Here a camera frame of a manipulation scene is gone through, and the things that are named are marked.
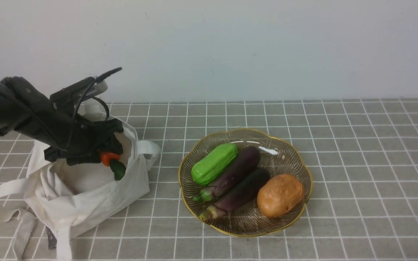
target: gray tiled surface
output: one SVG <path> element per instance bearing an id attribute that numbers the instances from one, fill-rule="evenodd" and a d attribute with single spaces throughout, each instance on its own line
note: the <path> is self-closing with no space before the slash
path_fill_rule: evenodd
<path id="1" fill-rule="evenodd" d="M 111 114 L 163 148 L 151 192 L 73 240 L 80 260 L 418 260 L 418 99 L 112 104 Z M 207 134 L 251 127 L 291 142 L 312 172 L 307 212 L 291 227 L 233 238 L 179 198 L 177 167 Z M 32 142 L 0 137 L 0 183 L 25 175 Z M 6 204 L 26 206 L 19 196 Z M 18 221 L 0 222 L 0 260 Z M 37 223 L 24 253 L 55 259 Z"/>

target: white tote bag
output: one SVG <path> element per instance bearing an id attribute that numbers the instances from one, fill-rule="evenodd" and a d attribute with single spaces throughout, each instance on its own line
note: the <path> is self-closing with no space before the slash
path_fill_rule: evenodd
<path id="1" fill-rule="evenodd" d="M 84 117 L 103 120 L 98 106 L 87 103 Z M 161 148 L 147 140 L 138 140 L 133 127 L 123 123 L 124 132 L 116 133 L 123 145 L 120 161 L 126 174 L 114 180 L 113 172 L 102 164 L 68 166 L 65 159 L 48 162 L 43 150 L 48 145 L 35 141 L 26 178 L 0 185 L 0 198 L 23 194 L 35 215 L 57 239 L 57 260 L 72 260 L 70 240 L 94 228 L 149 192 L 147 171 L 158 158 Z M 11 247 L 22 260 L 34 225 L 33 215 L 22 208 L 7 208 L 0 203 L 0 221 L 8 221 L 19 212 L 20 224 Z"/>

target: gold plate rim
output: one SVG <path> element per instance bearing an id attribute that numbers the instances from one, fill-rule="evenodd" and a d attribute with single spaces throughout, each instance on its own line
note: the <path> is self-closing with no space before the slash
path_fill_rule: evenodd
<path id="1" fill-rule="evenodd" d="M 303 165 L 304 167 L 305 167 L 305 169 L 306 169 L 306 171 L 307 171 L 307 174 L 309 175 L 309 178 L 310 178 L 310 180 L 311 180 L 311 189 L 310 189 L 310 191 L 309 191 L 309 194 L 307 195 L 307 199 L 306 199 L 306 201 L 305 201 L 305 203 L 304 203 L 304 205 L 302 206 L 302 209 L 301 209 L 301 211 L 300 211 L 300 213 L 298 214 L 298 216 L 292 221 L 292 222 L 290 222 L 290 223 L 288 223 L 287 225 L 285 225 L 285 226 L 283 226 L 283 227 L 281 227 L 281 228 L 278 228 L 278 229 L 275 229 L 275 230 L 272 230 L 272 231 L 269 231 L 269 232 L 265 232 L 265 233 L 259 233 L 259 234 L 255 234 L 255 235 L 239 235 L 239 234 L 235 234 L 235 233 L 229 233 L 229 232 L 227 232 L 227 231 L 224 231 L 224 230 L 222 230 L 222 229 L 220 229 L 220 228 L 218 228 L 218 227 L 216 227 L 216 226 L 213 226 L 213 225 L 211 225 L 211 224 L 207 224 L 206 222 L 204 222 L 204 221 L 202 221 L 199 217 L 198 217 L 198 215 L 196 215 L 194 212 L 193 212 L 193 210 L 191 210 L 191 208 L 189 207 L 189 205 L 188 205 L 188 203 L 186 202 L 186 199 L 185 199 L 185 196 L 184 196 L 184 192 L 183 192 L 183 185 L 181 184 L 181 167 L 182 167 L 182 165 L 183 165 L 183 163 L 185 162 L 185 160 L 186 160 L 186 158 L 194 151 L 194 149 L 199 145 L 199 143 L 201 143 L 204 139 L 206 139 L 207 137 L 211 137 L 211 136 L 213 136 L 213 135 L 218 135 L 218 134 L 223 134 L 223 133 L 230 133 L 230 132 L 237 132 L 237 131 L 239 131 L 239 130 L 247 130 L 247 131 L 253 131 L 253 132 L 258 132 L 258 133 L 261 133 L 261 134 L 263 134 L 263 135 L 265 135 L 266 137 L 269 137 L 269 138 L 271 138 L 271 139 L 276 139 L 276 140 L 279 140 L 279 141 L 281 141 L 281 142 L 284 142 L 285 144 L 287 144 L 287 145 L 289 145 L 290 147 L 292 147 L 293 148 L 293 150 L 295 150 L 295 152 L 296 152 L 296 154 L 299 156 L 299 159 L 300 159 L 300 161 L 301 161 L 301 165 Z M 180 194 L 181 194 L 181 199 L 183 200 L 183 202 L 184 202 L 184 204 L 185 204 L 185 206 L 186 206 L 186 208 L 189 210 L 189 212 L 197 219 L 197 220 L 199 220 L 200 222 L 202 222 L 203 224 L 206 224 L 206 225 L 208 225 L 208 226 L 210 226 L 211 228 L 213 228 L 213 229 L 215 229 L 215 230 L 217 230 L 217 231 L 219 231 L 220 233 L 223 233 L 223 234 L 225 234 L 225 235 L 227 235 L 227 236 L 235 236 L 235 237 L 245 237 L 245 238 L 250 238 L 250 237 L 257 237 L 257 236 L 263 236 L 263 235 L 268 235 L 268 234 L 270 234 L 270 233 L 276 233 L 276 232 L 278 232 L 278 231 L 280 231 L 280 230 L 283 230 L 283 229 L 285 229 L 285 228 L 287 228 L 287 227 L 289 227 L 289 226 L 291 226 L 291 225 L 293 225 L 301 216 L 302 216 L 302 214 L 304 213 L 304 210 L 306 209 L 306 204 L 309 202 L 309 199 L 311 198 L 311 195 L 312 195 L 312 191 L 313 191 L 313 189 L 314 189 L 314 181 L 312 180 L 312 175 L 311 175 L 311 172 L 310 172 L 310 170 L 309 170 L 309 168 L 307 167 L 307 165 L 306 164 L 304 164 L 304 161 L 303 161 L 303 159 L 302 159 L 302 157 L 301 157 L 301 155 L 300 155 L 300 153 L 298 152 L 298 150 L 293 146 L 293 145 L 291 145 L 289 142 L 286 142 L 286 141 L 284 141 L 284 140 L 282 140 L 282 139 L 280 139 L 280 138 L 277 138 L 277 137 L 273 137 L 273 136 L 270 136 L 270 135 L 268 135 L 268 134 L 266 134 L 265 132 L 262 132 L 262 131 L 259 131 L 259 130 L 257 130 L 257 129 L 250 129 L 250 128 L 239 128 L 239 129 L 233 129 L 233 130 L 231 130 L 231 131 L 228 131 L 228 132 L 216 132 L 216 133 L 212 133 L 212 134 L 209 134 L 209 135 L 207 135 L 207 136 L 205 136 L 204 138 L 202 138 L 201 140 L 199 140 L 198 141 L 198 143 L 196 143 L 196 145 L 194 145 L 194 147 L 191 149 L 191 151 L 190 152 L 188 152 L 188 154 L 183 158 L 183 160 L 181 161 L 181 163 L 180 163 L 180 166 L 179 166 L 179 176 L 178 176 L 178 178 L 179 178 L 179 187 L 180 187 Z"/>

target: purple eggplant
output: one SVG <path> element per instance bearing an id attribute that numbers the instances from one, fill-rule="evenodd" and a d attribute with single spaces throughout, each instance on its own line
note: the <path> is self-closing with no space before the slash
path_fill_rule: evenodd
<path id="1" fill-rule="evenodd" d="M 222 174 L 195 195 L 193 200 L 196 202 L 211 201 L 220 197 L 251 173 L 260 161 L 261 152 L 259 149 L 253 146 L 244 148 Z"/>
<path id="2" fill-rule="evenodd" d="M 269 179 L 270 175 L 266 169 L 259 168 L 255 170 L 226 195 L 221 197 L 214 204 L 208 206 L 206 210 L 199 215 L 199 218 L 203 221 L 216 219 L 242 207 L 257 196 L 259 190 Z"/>

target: brown potato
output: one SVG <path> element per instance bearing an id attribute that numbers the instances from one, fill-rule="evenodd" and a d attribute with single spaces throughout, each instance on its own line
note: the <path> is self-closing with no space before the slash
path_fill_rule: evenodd
<path id="1" fill-rule="evenodd" d="M 273 176 L 257 194 L 262 215 L 275 218 L 288 213 L 304 197 L 304 185 L 291 174 Z"/>

